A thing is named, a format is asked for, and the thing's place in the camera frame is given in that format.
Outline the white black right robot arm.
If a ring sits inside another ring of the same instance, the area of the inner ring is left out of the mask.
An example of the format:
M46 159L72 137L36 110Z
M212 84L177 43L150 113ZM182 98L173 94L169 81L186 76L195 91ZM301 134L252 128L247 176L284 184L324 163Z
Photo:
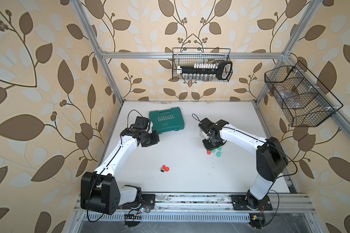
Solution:
M232 143L239 147L239 152L252 156L252 162L248 165L255 165L253 172L246 171L246 175L256 175L252 187L244 197L241 197L238 204L243 209L258 210L267 205L268 193L277 179L283 177L285 168L292 160L287 156L275 137L263 138L247 133L234 127L225 120L216 123L208 118L200 119L196 114L192 117L198 121L202 143L207 151L220 149L226 143Z

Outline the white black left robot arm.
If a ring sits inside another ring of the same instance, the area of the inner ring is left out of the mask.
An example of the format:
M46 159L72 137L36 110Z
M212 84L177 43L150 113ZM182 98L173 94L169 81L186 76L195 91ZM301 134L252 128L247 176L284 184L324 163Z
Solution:
M141 114L135 123L121 133L117 146L105 161L93 172L85 172L81 179L80 206L87 212L112 215L120 206L140 209L144 205L142 190L138 186L119 187L116 178L124 163L138 146L143 148L159 143L156 130L151 130L152 122Z

